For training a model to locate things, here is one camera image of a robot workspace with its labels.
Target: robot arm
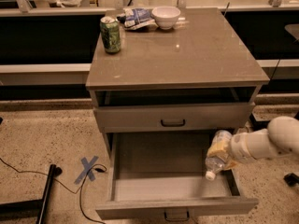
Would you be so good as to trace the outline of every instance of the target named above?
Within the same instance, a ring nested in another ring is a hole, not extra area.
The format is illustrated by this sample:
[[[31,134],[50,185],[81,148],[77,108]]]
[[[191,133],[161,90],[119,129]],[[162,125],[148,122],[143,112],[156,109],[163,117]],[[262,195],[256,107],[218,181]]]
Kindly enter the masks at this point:
[[[226,131],[220,131],[216,133],[206,155],[206,178],[213,180],[218,171],[231,169],[238,163],[288,154],[299,156],[297,119],[278,117],[269,122],[267,129],[253,133],[229,135]]]

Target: drawer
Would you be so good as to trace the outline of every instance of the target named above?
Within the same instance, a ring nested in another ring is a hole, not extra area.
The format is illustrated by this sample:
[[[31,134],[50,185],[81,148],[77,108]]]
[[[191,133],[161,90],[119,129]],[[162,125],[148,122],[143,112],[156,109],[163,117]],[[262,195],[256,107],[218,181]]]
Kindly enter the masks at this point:
[[[208,134],[114,133],[107,201],[102,219],[167,218],[248,213],[257,199],[244,197],[232,171],[205,178]]]
[[[144,105],[99,107],[94,115],[102,133],[238,128],[254,104]]]

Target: white bowl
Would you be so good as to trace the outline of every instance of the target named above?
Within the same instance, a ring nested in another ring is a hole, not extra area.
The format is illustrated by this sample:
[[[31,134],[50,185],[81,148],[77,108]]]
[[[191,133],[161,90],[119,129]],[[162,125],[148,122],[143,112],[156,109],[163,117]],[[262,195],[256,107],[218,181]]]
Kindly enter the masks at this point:
[[[178,21],[180,10],[177,7],[156,7],[151,14],[161,29],[168,30]]]

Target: black handle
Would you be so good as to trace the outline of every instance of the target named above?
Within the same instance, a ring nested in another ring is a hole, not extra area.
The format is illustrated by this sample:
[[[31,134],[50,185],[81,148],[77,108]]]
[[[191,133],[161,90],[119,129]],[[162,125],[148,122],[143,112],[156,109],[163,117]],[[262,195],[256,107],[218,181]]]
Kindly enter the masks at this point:
[[[182,120],[178,120],[177,122],[174,121],[167,121],[164,119],[161,119],[161,125],[163,127],[182,127],[186,124],[186,120],[182,119]]]
[[[168,218],[167,213],[164,212],[164,218],[166,221],[170,222],[177,222],[177,221],[188,221],[190,219],[189,212],[187,211],[187,217],[186,218]]]

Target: soda can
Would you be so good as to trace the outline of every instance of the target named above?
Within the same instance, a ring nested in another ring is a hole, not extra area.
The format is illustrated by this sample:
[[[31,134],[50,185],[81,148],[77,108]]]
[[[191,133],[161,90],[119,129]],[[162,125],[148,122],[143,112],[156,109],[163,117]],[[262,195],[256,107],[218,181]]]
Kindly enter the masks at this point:
[[[116,19],[104,17],[100,22],[101,36],[107,53],[117,53],[121,50],[120,27]]]

